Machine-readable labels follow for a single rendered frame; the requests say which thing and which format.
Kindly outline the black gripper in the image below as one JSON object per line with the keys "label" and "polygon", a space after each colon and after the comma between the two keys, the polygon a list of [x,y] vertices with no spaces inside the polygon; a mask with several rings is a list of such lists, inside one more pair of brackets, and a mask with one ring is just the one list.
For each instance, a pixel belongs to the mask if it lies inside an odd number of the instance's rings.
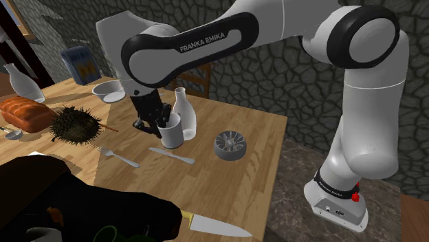
{"label": "black gripper", "polygon": [[162,136],[158,127],[166,128],[166,123],[171,115],[171,105],[161,101],[157,89],[143,96],[131,96],[131,101],[138,117],[133,126],[140,131],[153,134],[161,139]]}

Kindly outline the green cup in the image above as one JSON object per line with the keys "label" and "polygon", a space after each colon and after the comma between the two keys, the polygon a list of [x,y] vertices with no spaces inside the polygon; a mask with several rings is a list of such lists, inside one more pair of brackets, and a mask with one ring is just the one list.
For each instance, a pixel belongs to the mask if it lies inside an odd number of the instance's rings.
{"label": "green cup", "polygon": [[127,242],[127,239],[115,226],[107,225],[96,233],[93,242]]}

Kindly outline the wooden chair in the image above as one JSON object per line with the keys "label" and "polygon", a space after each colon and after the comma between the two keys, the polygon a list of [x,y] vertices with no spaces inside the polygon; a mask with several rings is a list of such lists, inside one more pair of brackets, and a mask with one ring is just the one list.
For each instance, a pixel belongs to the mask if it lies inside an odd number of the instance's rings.
{"label": "wooden chair", "polygon": [[177,88],[177,79],[182,79],[185,81],[189,81],[191,83],[196,83],[198,85],[203,86],[203,91],[195,91],[191,89],[190,87],[186,87],[187,94],[192,96],[198,96],[200,98],[207,98],[209,99],[209,89],[210,89],[210,80],[211,80],[211,66],[212,63],[207,63],[205,65],[201,65],[198,67],[201,71],[205,73],[205,77],[201,78],[198,77],[189,71],[183,72],[180,75],[178,75],[172,82],[171,82],[171,89],[174,91]]}

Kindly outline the small white bottle vase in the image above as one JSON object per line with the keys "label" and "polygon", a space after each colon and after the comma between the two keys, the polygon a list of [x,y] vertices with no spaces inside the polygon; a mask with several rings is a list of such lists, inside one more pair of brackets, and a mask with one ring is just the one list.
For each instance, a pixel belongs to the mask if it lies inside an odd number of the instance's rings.
{"label": "small white bottle vase", "polygon": [[196,136],[197,117],[193,106],[186,97],[186,89],[178,87],[175,89],[175,104],[173,113],[177,113],[181,117],[181,127],[184,135],[184,140],[191,140]]}

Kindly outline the brown marble robot stand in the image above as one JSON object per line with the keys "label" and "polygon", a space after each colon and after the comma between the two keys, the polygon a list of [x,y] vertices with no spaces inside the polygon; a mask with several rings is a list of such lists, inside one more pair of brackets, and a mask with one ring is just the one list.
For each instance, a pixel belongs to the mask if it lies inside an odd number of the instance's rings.
{"label": "brown marble robot stand", "polygon": [[382,180],[362,179],[368,225],[353,232],[315,215],[304,185],[325,158],[284,140],[263,242],[402,242],[400,189]]}

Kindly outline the large white bottle vase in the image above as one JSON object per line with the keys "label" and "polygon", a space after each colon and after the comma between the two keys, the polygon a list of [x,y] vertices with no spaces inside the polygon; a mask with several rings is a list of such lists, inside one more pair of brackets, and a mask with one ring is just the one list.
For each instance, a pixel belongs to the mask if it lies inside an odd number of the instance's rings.
{"label": "large white bottle vase", "polygon": [[42,103],[45,101],[45,96],[37,83],[29,76],[25,75],[17,69],[14,63],[4,65],[10,75],[10,84],[13,90],[24,98]]}

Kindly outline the blue box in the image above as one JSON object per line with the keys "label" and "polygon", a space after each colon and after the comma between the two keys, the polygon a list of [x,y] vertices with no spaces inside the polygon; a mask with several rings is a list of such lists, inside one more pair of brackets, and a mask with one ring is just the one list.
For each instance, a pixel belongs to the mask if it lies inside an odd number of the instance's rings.
{"label": "blue box", "polygon": [[86,85],[101,78],[88,47],[76,46],[59,52],[75,83]]}

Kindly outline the white cup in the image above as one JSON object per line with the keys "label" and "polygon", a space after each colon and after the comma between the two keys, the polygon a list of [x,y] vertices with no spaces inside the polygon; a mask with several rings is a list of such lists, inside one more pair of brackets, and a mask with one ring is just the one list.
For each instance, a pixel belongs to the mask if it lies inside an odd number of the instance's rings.
{"label": "white cup", "polygon": [[157,128],[165,148],[176,149],[183,144],[184,135],[182,132],[182,120],[179,114],[171,113],[168,122],[158,119]]}

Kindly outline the black bulky object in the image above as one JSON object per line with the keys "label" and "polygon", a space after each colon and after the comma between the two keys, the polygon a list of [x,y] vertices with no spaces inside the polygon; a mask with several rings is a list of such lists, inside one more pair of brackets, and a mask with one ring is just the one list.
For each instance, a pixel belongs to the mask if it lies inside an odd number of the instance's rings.
{"label": "black bulky object", "polygon": [[57,229],[63,242],[92,242],[105,226],[163,242],[178,236],[181,222],[172,202],[90,186],[55,157],[16,157],[0,165],[0,242],[30,242],[31,228]]}

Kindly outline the white bowl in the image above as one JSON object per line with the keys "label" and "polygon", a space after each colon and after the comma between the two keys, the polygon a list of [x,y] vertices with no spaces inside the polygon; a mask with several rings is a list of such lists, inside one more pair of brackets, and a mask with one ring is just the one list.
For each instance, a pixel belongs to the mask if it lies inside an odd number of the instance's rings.
{"label": "white bowl", "polygon": [[126,93],[119,80],[110,80],[96,85],[92,93],[104,103],[115,103],[125,98]]}

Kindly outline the brown bread loaf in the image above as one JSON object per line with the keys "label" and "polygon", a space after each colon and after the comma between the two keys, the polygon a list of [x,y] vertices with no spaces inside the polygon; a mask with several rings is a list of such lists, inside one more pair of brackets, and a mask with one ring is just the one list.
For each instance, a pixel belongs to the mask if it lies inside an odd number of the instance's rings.
{"label": "brown bread loaf", "polygon": [[38,133],[51,126],[57,115],[45,104],[24,98],[8,98],[0,103],[1,115],[14,127],[28,133]]}

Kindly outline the yellow-handled kitchen knife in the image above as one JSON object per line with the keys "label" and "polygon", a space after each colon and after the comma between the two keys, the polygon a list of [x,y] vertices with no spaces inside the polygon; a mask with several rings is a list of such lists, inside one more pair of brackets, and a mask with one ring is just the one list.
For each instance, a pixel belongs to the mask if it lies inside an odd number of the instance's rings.
{"label": "yellow-handled kitchen knife", "polygon": [[227,237],[252,237],[247,230],[216,219],[182,210],[183,218],[189,220],[188,228],[192,231],[205,232]]}

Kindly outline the silver fork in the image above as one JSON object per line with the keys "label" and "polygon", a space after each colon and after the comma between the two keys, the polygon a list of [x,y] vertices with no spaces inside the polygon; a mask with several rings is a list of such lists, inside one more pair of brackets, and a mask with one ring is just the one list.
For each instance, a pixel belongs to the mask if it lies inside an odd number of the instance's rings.
{"label": "silver fork", "polygon": [[140,165],[139,165],[138,163],[133,162],[133,161],[131,161],[131,160],[127,159],[127,158],[124,158],[124,157],[122,157],[122,156],[120,156],[120,155],[117,155],[117,154],[115,154],[112,150],[110,150],[110,149],[108,149],[108,148],[105,148],[105,147],[103,147],[103,146],[99,146],[99,147],[97,148],[97,150],[98,150],[101,154],[103,154],[103,155],[105,155],[105,156],[114,156],[114,157],[116,157],[116,158],[118,158],[118,159],[122,160],[123,162],[126,162],[127,164],[131,165],[131,166],[132,166],[132,167],[134,167],[134,168],[139,168],[139,167],[140,167]]}

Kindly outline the silver butter knife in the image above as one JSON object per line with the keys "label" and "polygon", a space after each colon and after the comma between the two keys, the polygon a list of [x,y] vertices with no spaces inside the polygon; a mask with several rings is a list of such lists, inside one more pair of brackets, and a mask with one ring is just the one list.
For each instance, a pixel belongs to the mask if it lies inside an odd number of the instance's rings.
{"label": "silver butter knife", "polygon": [[156,153],[161,153],[162,155],[166,155],[166,156],[169,156],[169,157],[173,157],[173,158],[179,159],[179,160],[181,160],[181,161],[183,161],[185,163],[188,163],[188,164],[194,164],[195,163],[194,159],[191,159],[189,157],[178,156],[178,155],[172,154],[172,153],[170,153],[168,151],[165,151],[163,149],[160,149],[160,148],[149,147],[148,149],[151,150],[151,151],[154,151]]}

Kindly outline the grey round apple slicer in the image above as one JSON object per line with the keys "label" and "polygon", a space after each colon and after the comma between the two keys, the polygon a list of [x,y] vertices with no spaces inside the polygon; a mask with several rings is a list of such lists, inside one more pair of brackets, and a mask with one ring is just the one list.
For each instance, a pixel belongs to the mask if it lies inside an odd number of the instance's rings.
{"label": "grey round apple slicer", "polygon": [[214,140],[214,153],[226,161],[241,159],[247,151],[246,139],[236,131],[223,131]]}

